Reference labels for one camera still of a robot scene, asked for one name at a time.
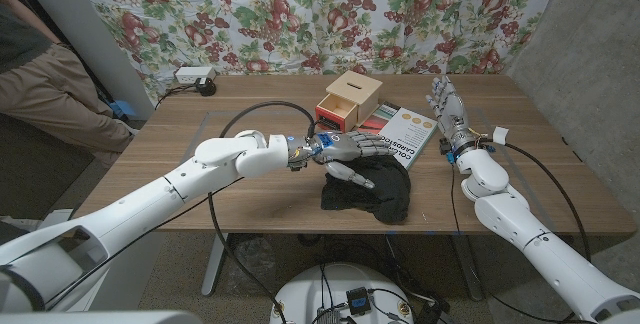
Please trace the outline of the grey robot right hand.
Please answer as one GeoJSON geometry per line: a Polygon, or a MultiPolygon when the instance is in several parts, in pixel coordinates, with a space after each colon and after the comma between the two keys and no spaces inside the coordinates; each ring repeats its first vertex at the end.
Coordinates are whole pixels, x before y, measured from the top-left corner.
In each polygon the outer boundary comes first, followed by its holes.
{"type": "Polygon", "coordinates": [[[426,100],[435,113],[438,128],[457,159],[466,150],[475,147],[477,135],[471,131],[464,103],[447,76],[433,79],[432,93],[432,96],[426,96],[426,100]]]}

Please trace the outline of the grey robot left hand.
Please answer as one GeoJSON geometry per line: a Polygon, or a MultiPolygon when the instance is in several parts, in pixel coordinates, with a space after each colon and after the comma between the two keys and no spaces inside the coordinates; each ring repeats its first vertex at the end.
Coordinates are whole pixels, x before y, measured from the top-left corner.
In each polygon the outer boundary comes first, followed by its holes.
{"type": "Polygon", "coordinates": [[[344,162],[369,156],[393,156],[397,150],[377,134],[365,132],[320,132],[311,137],[288,137],[288,167],[300,170],[309,160],[324,165],[327,172],[340,180],[368,189],[375,184],[344,165],[344,162]]]}

